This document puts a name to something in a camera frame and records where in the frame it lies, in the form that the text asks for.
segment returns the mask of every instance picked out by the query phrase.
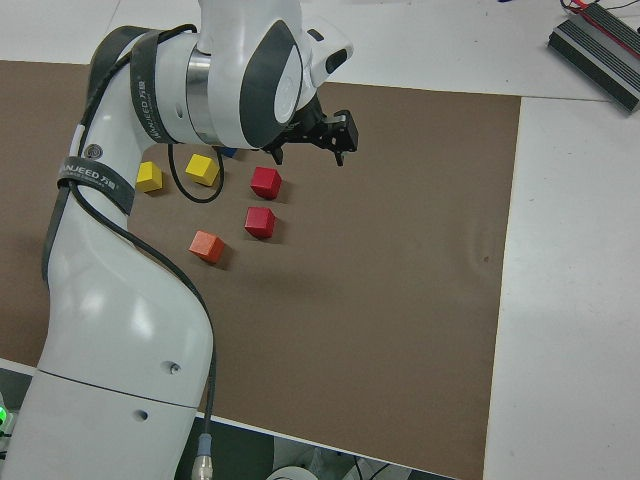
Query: white tabletop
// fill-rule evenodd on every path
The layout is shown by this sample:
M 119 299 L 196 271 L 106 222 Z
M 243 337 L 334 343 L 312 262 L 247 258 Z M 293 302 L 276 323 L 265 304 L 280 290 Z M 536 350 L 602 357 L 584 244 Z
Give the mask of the white tabletop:
M 88 63 L 119 25 L 199 24 L 196 0 L 4 0 L 0 10 L 6 60 Z M 485 478 L 637 478 L 640 117 L 547 50 L 566 19 L 559 2 L 308 0 L 303 10 L 354 41 L 334 80 L 527 97 Z M 616 12 L 640 26 L 640 6 Z

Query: yellow cube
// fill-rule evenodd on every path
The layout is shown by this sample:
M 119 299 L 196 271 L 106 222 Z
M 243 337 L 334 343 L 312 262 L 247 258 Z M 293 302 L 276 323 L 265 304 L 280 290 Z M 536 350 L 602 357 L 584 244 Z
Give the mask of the yellow cube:
M 216 181 L 220 167 L 209 157 L 194 153 L 185 172 L 194 182 L 210 187 Z
M 152 192 L 162 188 L 162 170 L 153 162 L 143 162 L 138 170 L 136 189 L 141 192 Z

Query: white robotic arm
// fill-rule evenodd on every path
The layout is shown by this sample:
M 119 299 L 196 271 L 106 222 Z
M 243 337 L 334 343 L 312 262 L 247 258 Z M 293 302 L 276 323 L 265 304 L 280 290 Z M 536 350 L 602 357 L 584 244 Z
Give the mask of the white robotic arm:
M 204 302 L 126 230 L 149 146 L 263 149 L 279 162 L 284 143 L 308 142 L 339 164 L 357 148 L 349 112 L 326 117 L 316 96 L 352 53 L 335 28 L 303 23 L 298 0 L 200 5 L 199 34 L 127 27 L 94 57 L 45 248 L 49 332 L 5 480 L 173 478 L 207 377 L 215 384 Z M 198 479 L 211 474 L 204 440 Z

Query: red cube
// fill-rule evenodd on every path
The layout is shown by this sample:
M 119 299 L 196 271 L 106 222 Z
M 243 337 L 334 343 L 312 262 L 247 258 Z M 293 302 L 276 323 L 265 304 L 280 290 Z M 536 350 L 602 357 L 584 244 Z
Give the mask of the red cube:
M 256 238 L 271 238 L 275 224 L 276 216 L 270 208 L 249 207 L 244 228 Z
M 196 232 L 196 236 L 193 237 L 193 242 L 189 247 L 191 253 L 195 253 L 209 263 L 216 263 L 220 260 L 222 250 L 224 250 L 224 242 L 220 237 L 202 230 Z
M 256 167 L 251 179 L 251 188 L 256 195 L 267 200 L 278 196 L 282 178 L 275 168 Z

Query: brown mat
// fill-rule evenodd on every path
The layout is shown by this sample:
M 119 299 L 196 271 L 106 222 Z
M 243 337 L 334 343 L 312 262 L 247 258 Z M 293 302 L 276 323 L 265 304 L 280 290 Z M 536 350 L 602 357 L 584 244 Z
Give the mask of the brown mat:
M 0 356 L 35 365 L 46 336 L 40 252 L 87 68 L 0 62 Z M 131 229 L 200 287 L 219 345 L 216 414 L 450 475 L 480 479 L 520 100 L 327 85 L 360 151 L 343 168 L 285 147 L 272 202 L 249 188 L 270 157 L 227 160 L 211 205 L 138 195 Z M 184 163 L 193 152 L 178 149 Z M 168 172 L 163 148 L 147 152 Z M 209 190 L 188 187 L 205 196 Z M 269 206 L 275 236 L 244 229 Z M 227 243 L 218 266 L 186 250 Z

